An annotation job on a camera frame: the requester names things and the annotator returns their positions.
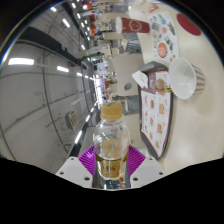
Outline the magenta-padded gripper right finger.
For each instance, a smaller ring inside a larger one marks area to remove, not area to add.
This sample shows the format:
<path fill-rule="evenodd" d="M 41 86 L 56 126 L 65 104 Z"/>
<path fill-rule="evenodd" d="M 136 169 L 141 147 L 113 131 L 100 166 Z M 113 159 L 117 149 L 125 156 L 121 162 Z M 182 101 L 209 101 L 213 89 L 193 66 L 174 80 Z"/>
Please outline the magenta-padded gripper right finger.
<path fill-rule="evenodd" d="M 133 146 L 126 160 L 128 186 L 140 188 L 165 176 L 165 171 L 154 157 L 146 157 Z"/>

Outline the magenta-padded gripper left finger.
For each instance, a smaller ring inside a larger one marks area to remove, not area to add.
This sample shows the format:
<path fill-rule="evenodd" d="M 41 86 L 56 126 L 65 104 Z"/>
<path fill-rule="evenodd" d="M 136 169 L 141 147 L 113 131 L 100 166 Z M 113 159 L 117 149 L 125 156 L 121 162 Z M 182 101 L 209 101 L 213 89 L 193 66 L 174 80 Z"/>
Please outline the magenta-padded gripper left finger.
<path fill-rule="evenodd" d="M 78 157 L 70 156 L 56 172 L 56 176 L 81 187 L 91 188 L 95 171 L 96 158 L 94 147 L 91 146 Z"/>

